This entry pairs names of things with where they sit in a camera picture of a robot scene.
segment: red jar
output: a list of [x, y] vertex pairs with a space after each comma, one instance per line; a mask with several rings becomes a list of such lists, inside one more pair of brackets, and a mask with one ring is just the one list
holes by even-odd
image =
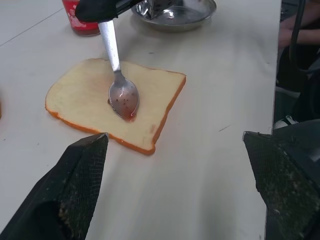
[[95, 36], [100, 33], [97, 22], [83, 22], [76, 17], [76, 6], [79, 0], [62, 0], [72, 30], [81, 36]]

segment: metal spoon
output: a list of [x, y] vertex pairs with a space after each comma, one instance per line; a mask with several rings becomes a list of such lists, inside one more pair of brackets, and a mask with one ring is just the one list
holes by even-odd
[[139, 93], [132, 81], [121, 72], [114, 21], [98, 24], [103, 43], [114, 72], [114, 82], [109, 88], [109, 103], [113, 110], [124, 120], [136, 116], [139, 107]]

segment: white table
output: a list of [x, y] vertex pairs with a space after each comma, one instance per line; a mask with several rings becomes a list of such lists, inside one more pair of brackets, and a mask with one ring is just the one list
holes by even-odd
[[[187, 82], [154, 155], [110, 141], [88, 240], [263, 239], [266, 206], [242, 134], [271, 132], [280, 2], [217, 0], [212, 21], [179, 34], [145, 28], [129, 11], [115, 21], [122, 60]], [[12, 38], [1, 25], [0, 34]], [[0, 46], [0, 231], [66, 147], [88, 136], [46, 112], [48, 89], [103, 56], [101, 37], [75, 35], [63, 9]]]

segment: person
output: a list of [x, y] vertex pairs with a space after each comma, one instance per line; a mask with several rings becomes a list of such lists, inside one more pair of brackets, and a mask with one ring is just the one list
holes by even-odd
[[[294, 69], [289, 60], [289, 46], [296, 15], [280, 23], [278, 47], [283, 49], [276, 76], [277, 89], [298, 93], [291, 115], [277, 121], [273, 128], [298, 122], [320, 119], [320, 71], [311, 76]], [[320, 49], [320, 0], [305, 5], [296, 47], [296, 61], [300, 69], [307, 70], [318, 59]]]

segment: metal bowl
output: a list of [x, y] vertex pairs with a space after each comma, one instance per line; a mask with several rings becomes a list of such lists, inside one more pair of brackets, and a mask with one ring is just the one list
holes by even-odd
[[214, 0], [178, 0], [175, 5], [150, 19], [147, 0], [143, 0], [131, 10], [141, 21], [158, 31], [184, 32], [200, 27], [216, 9]]

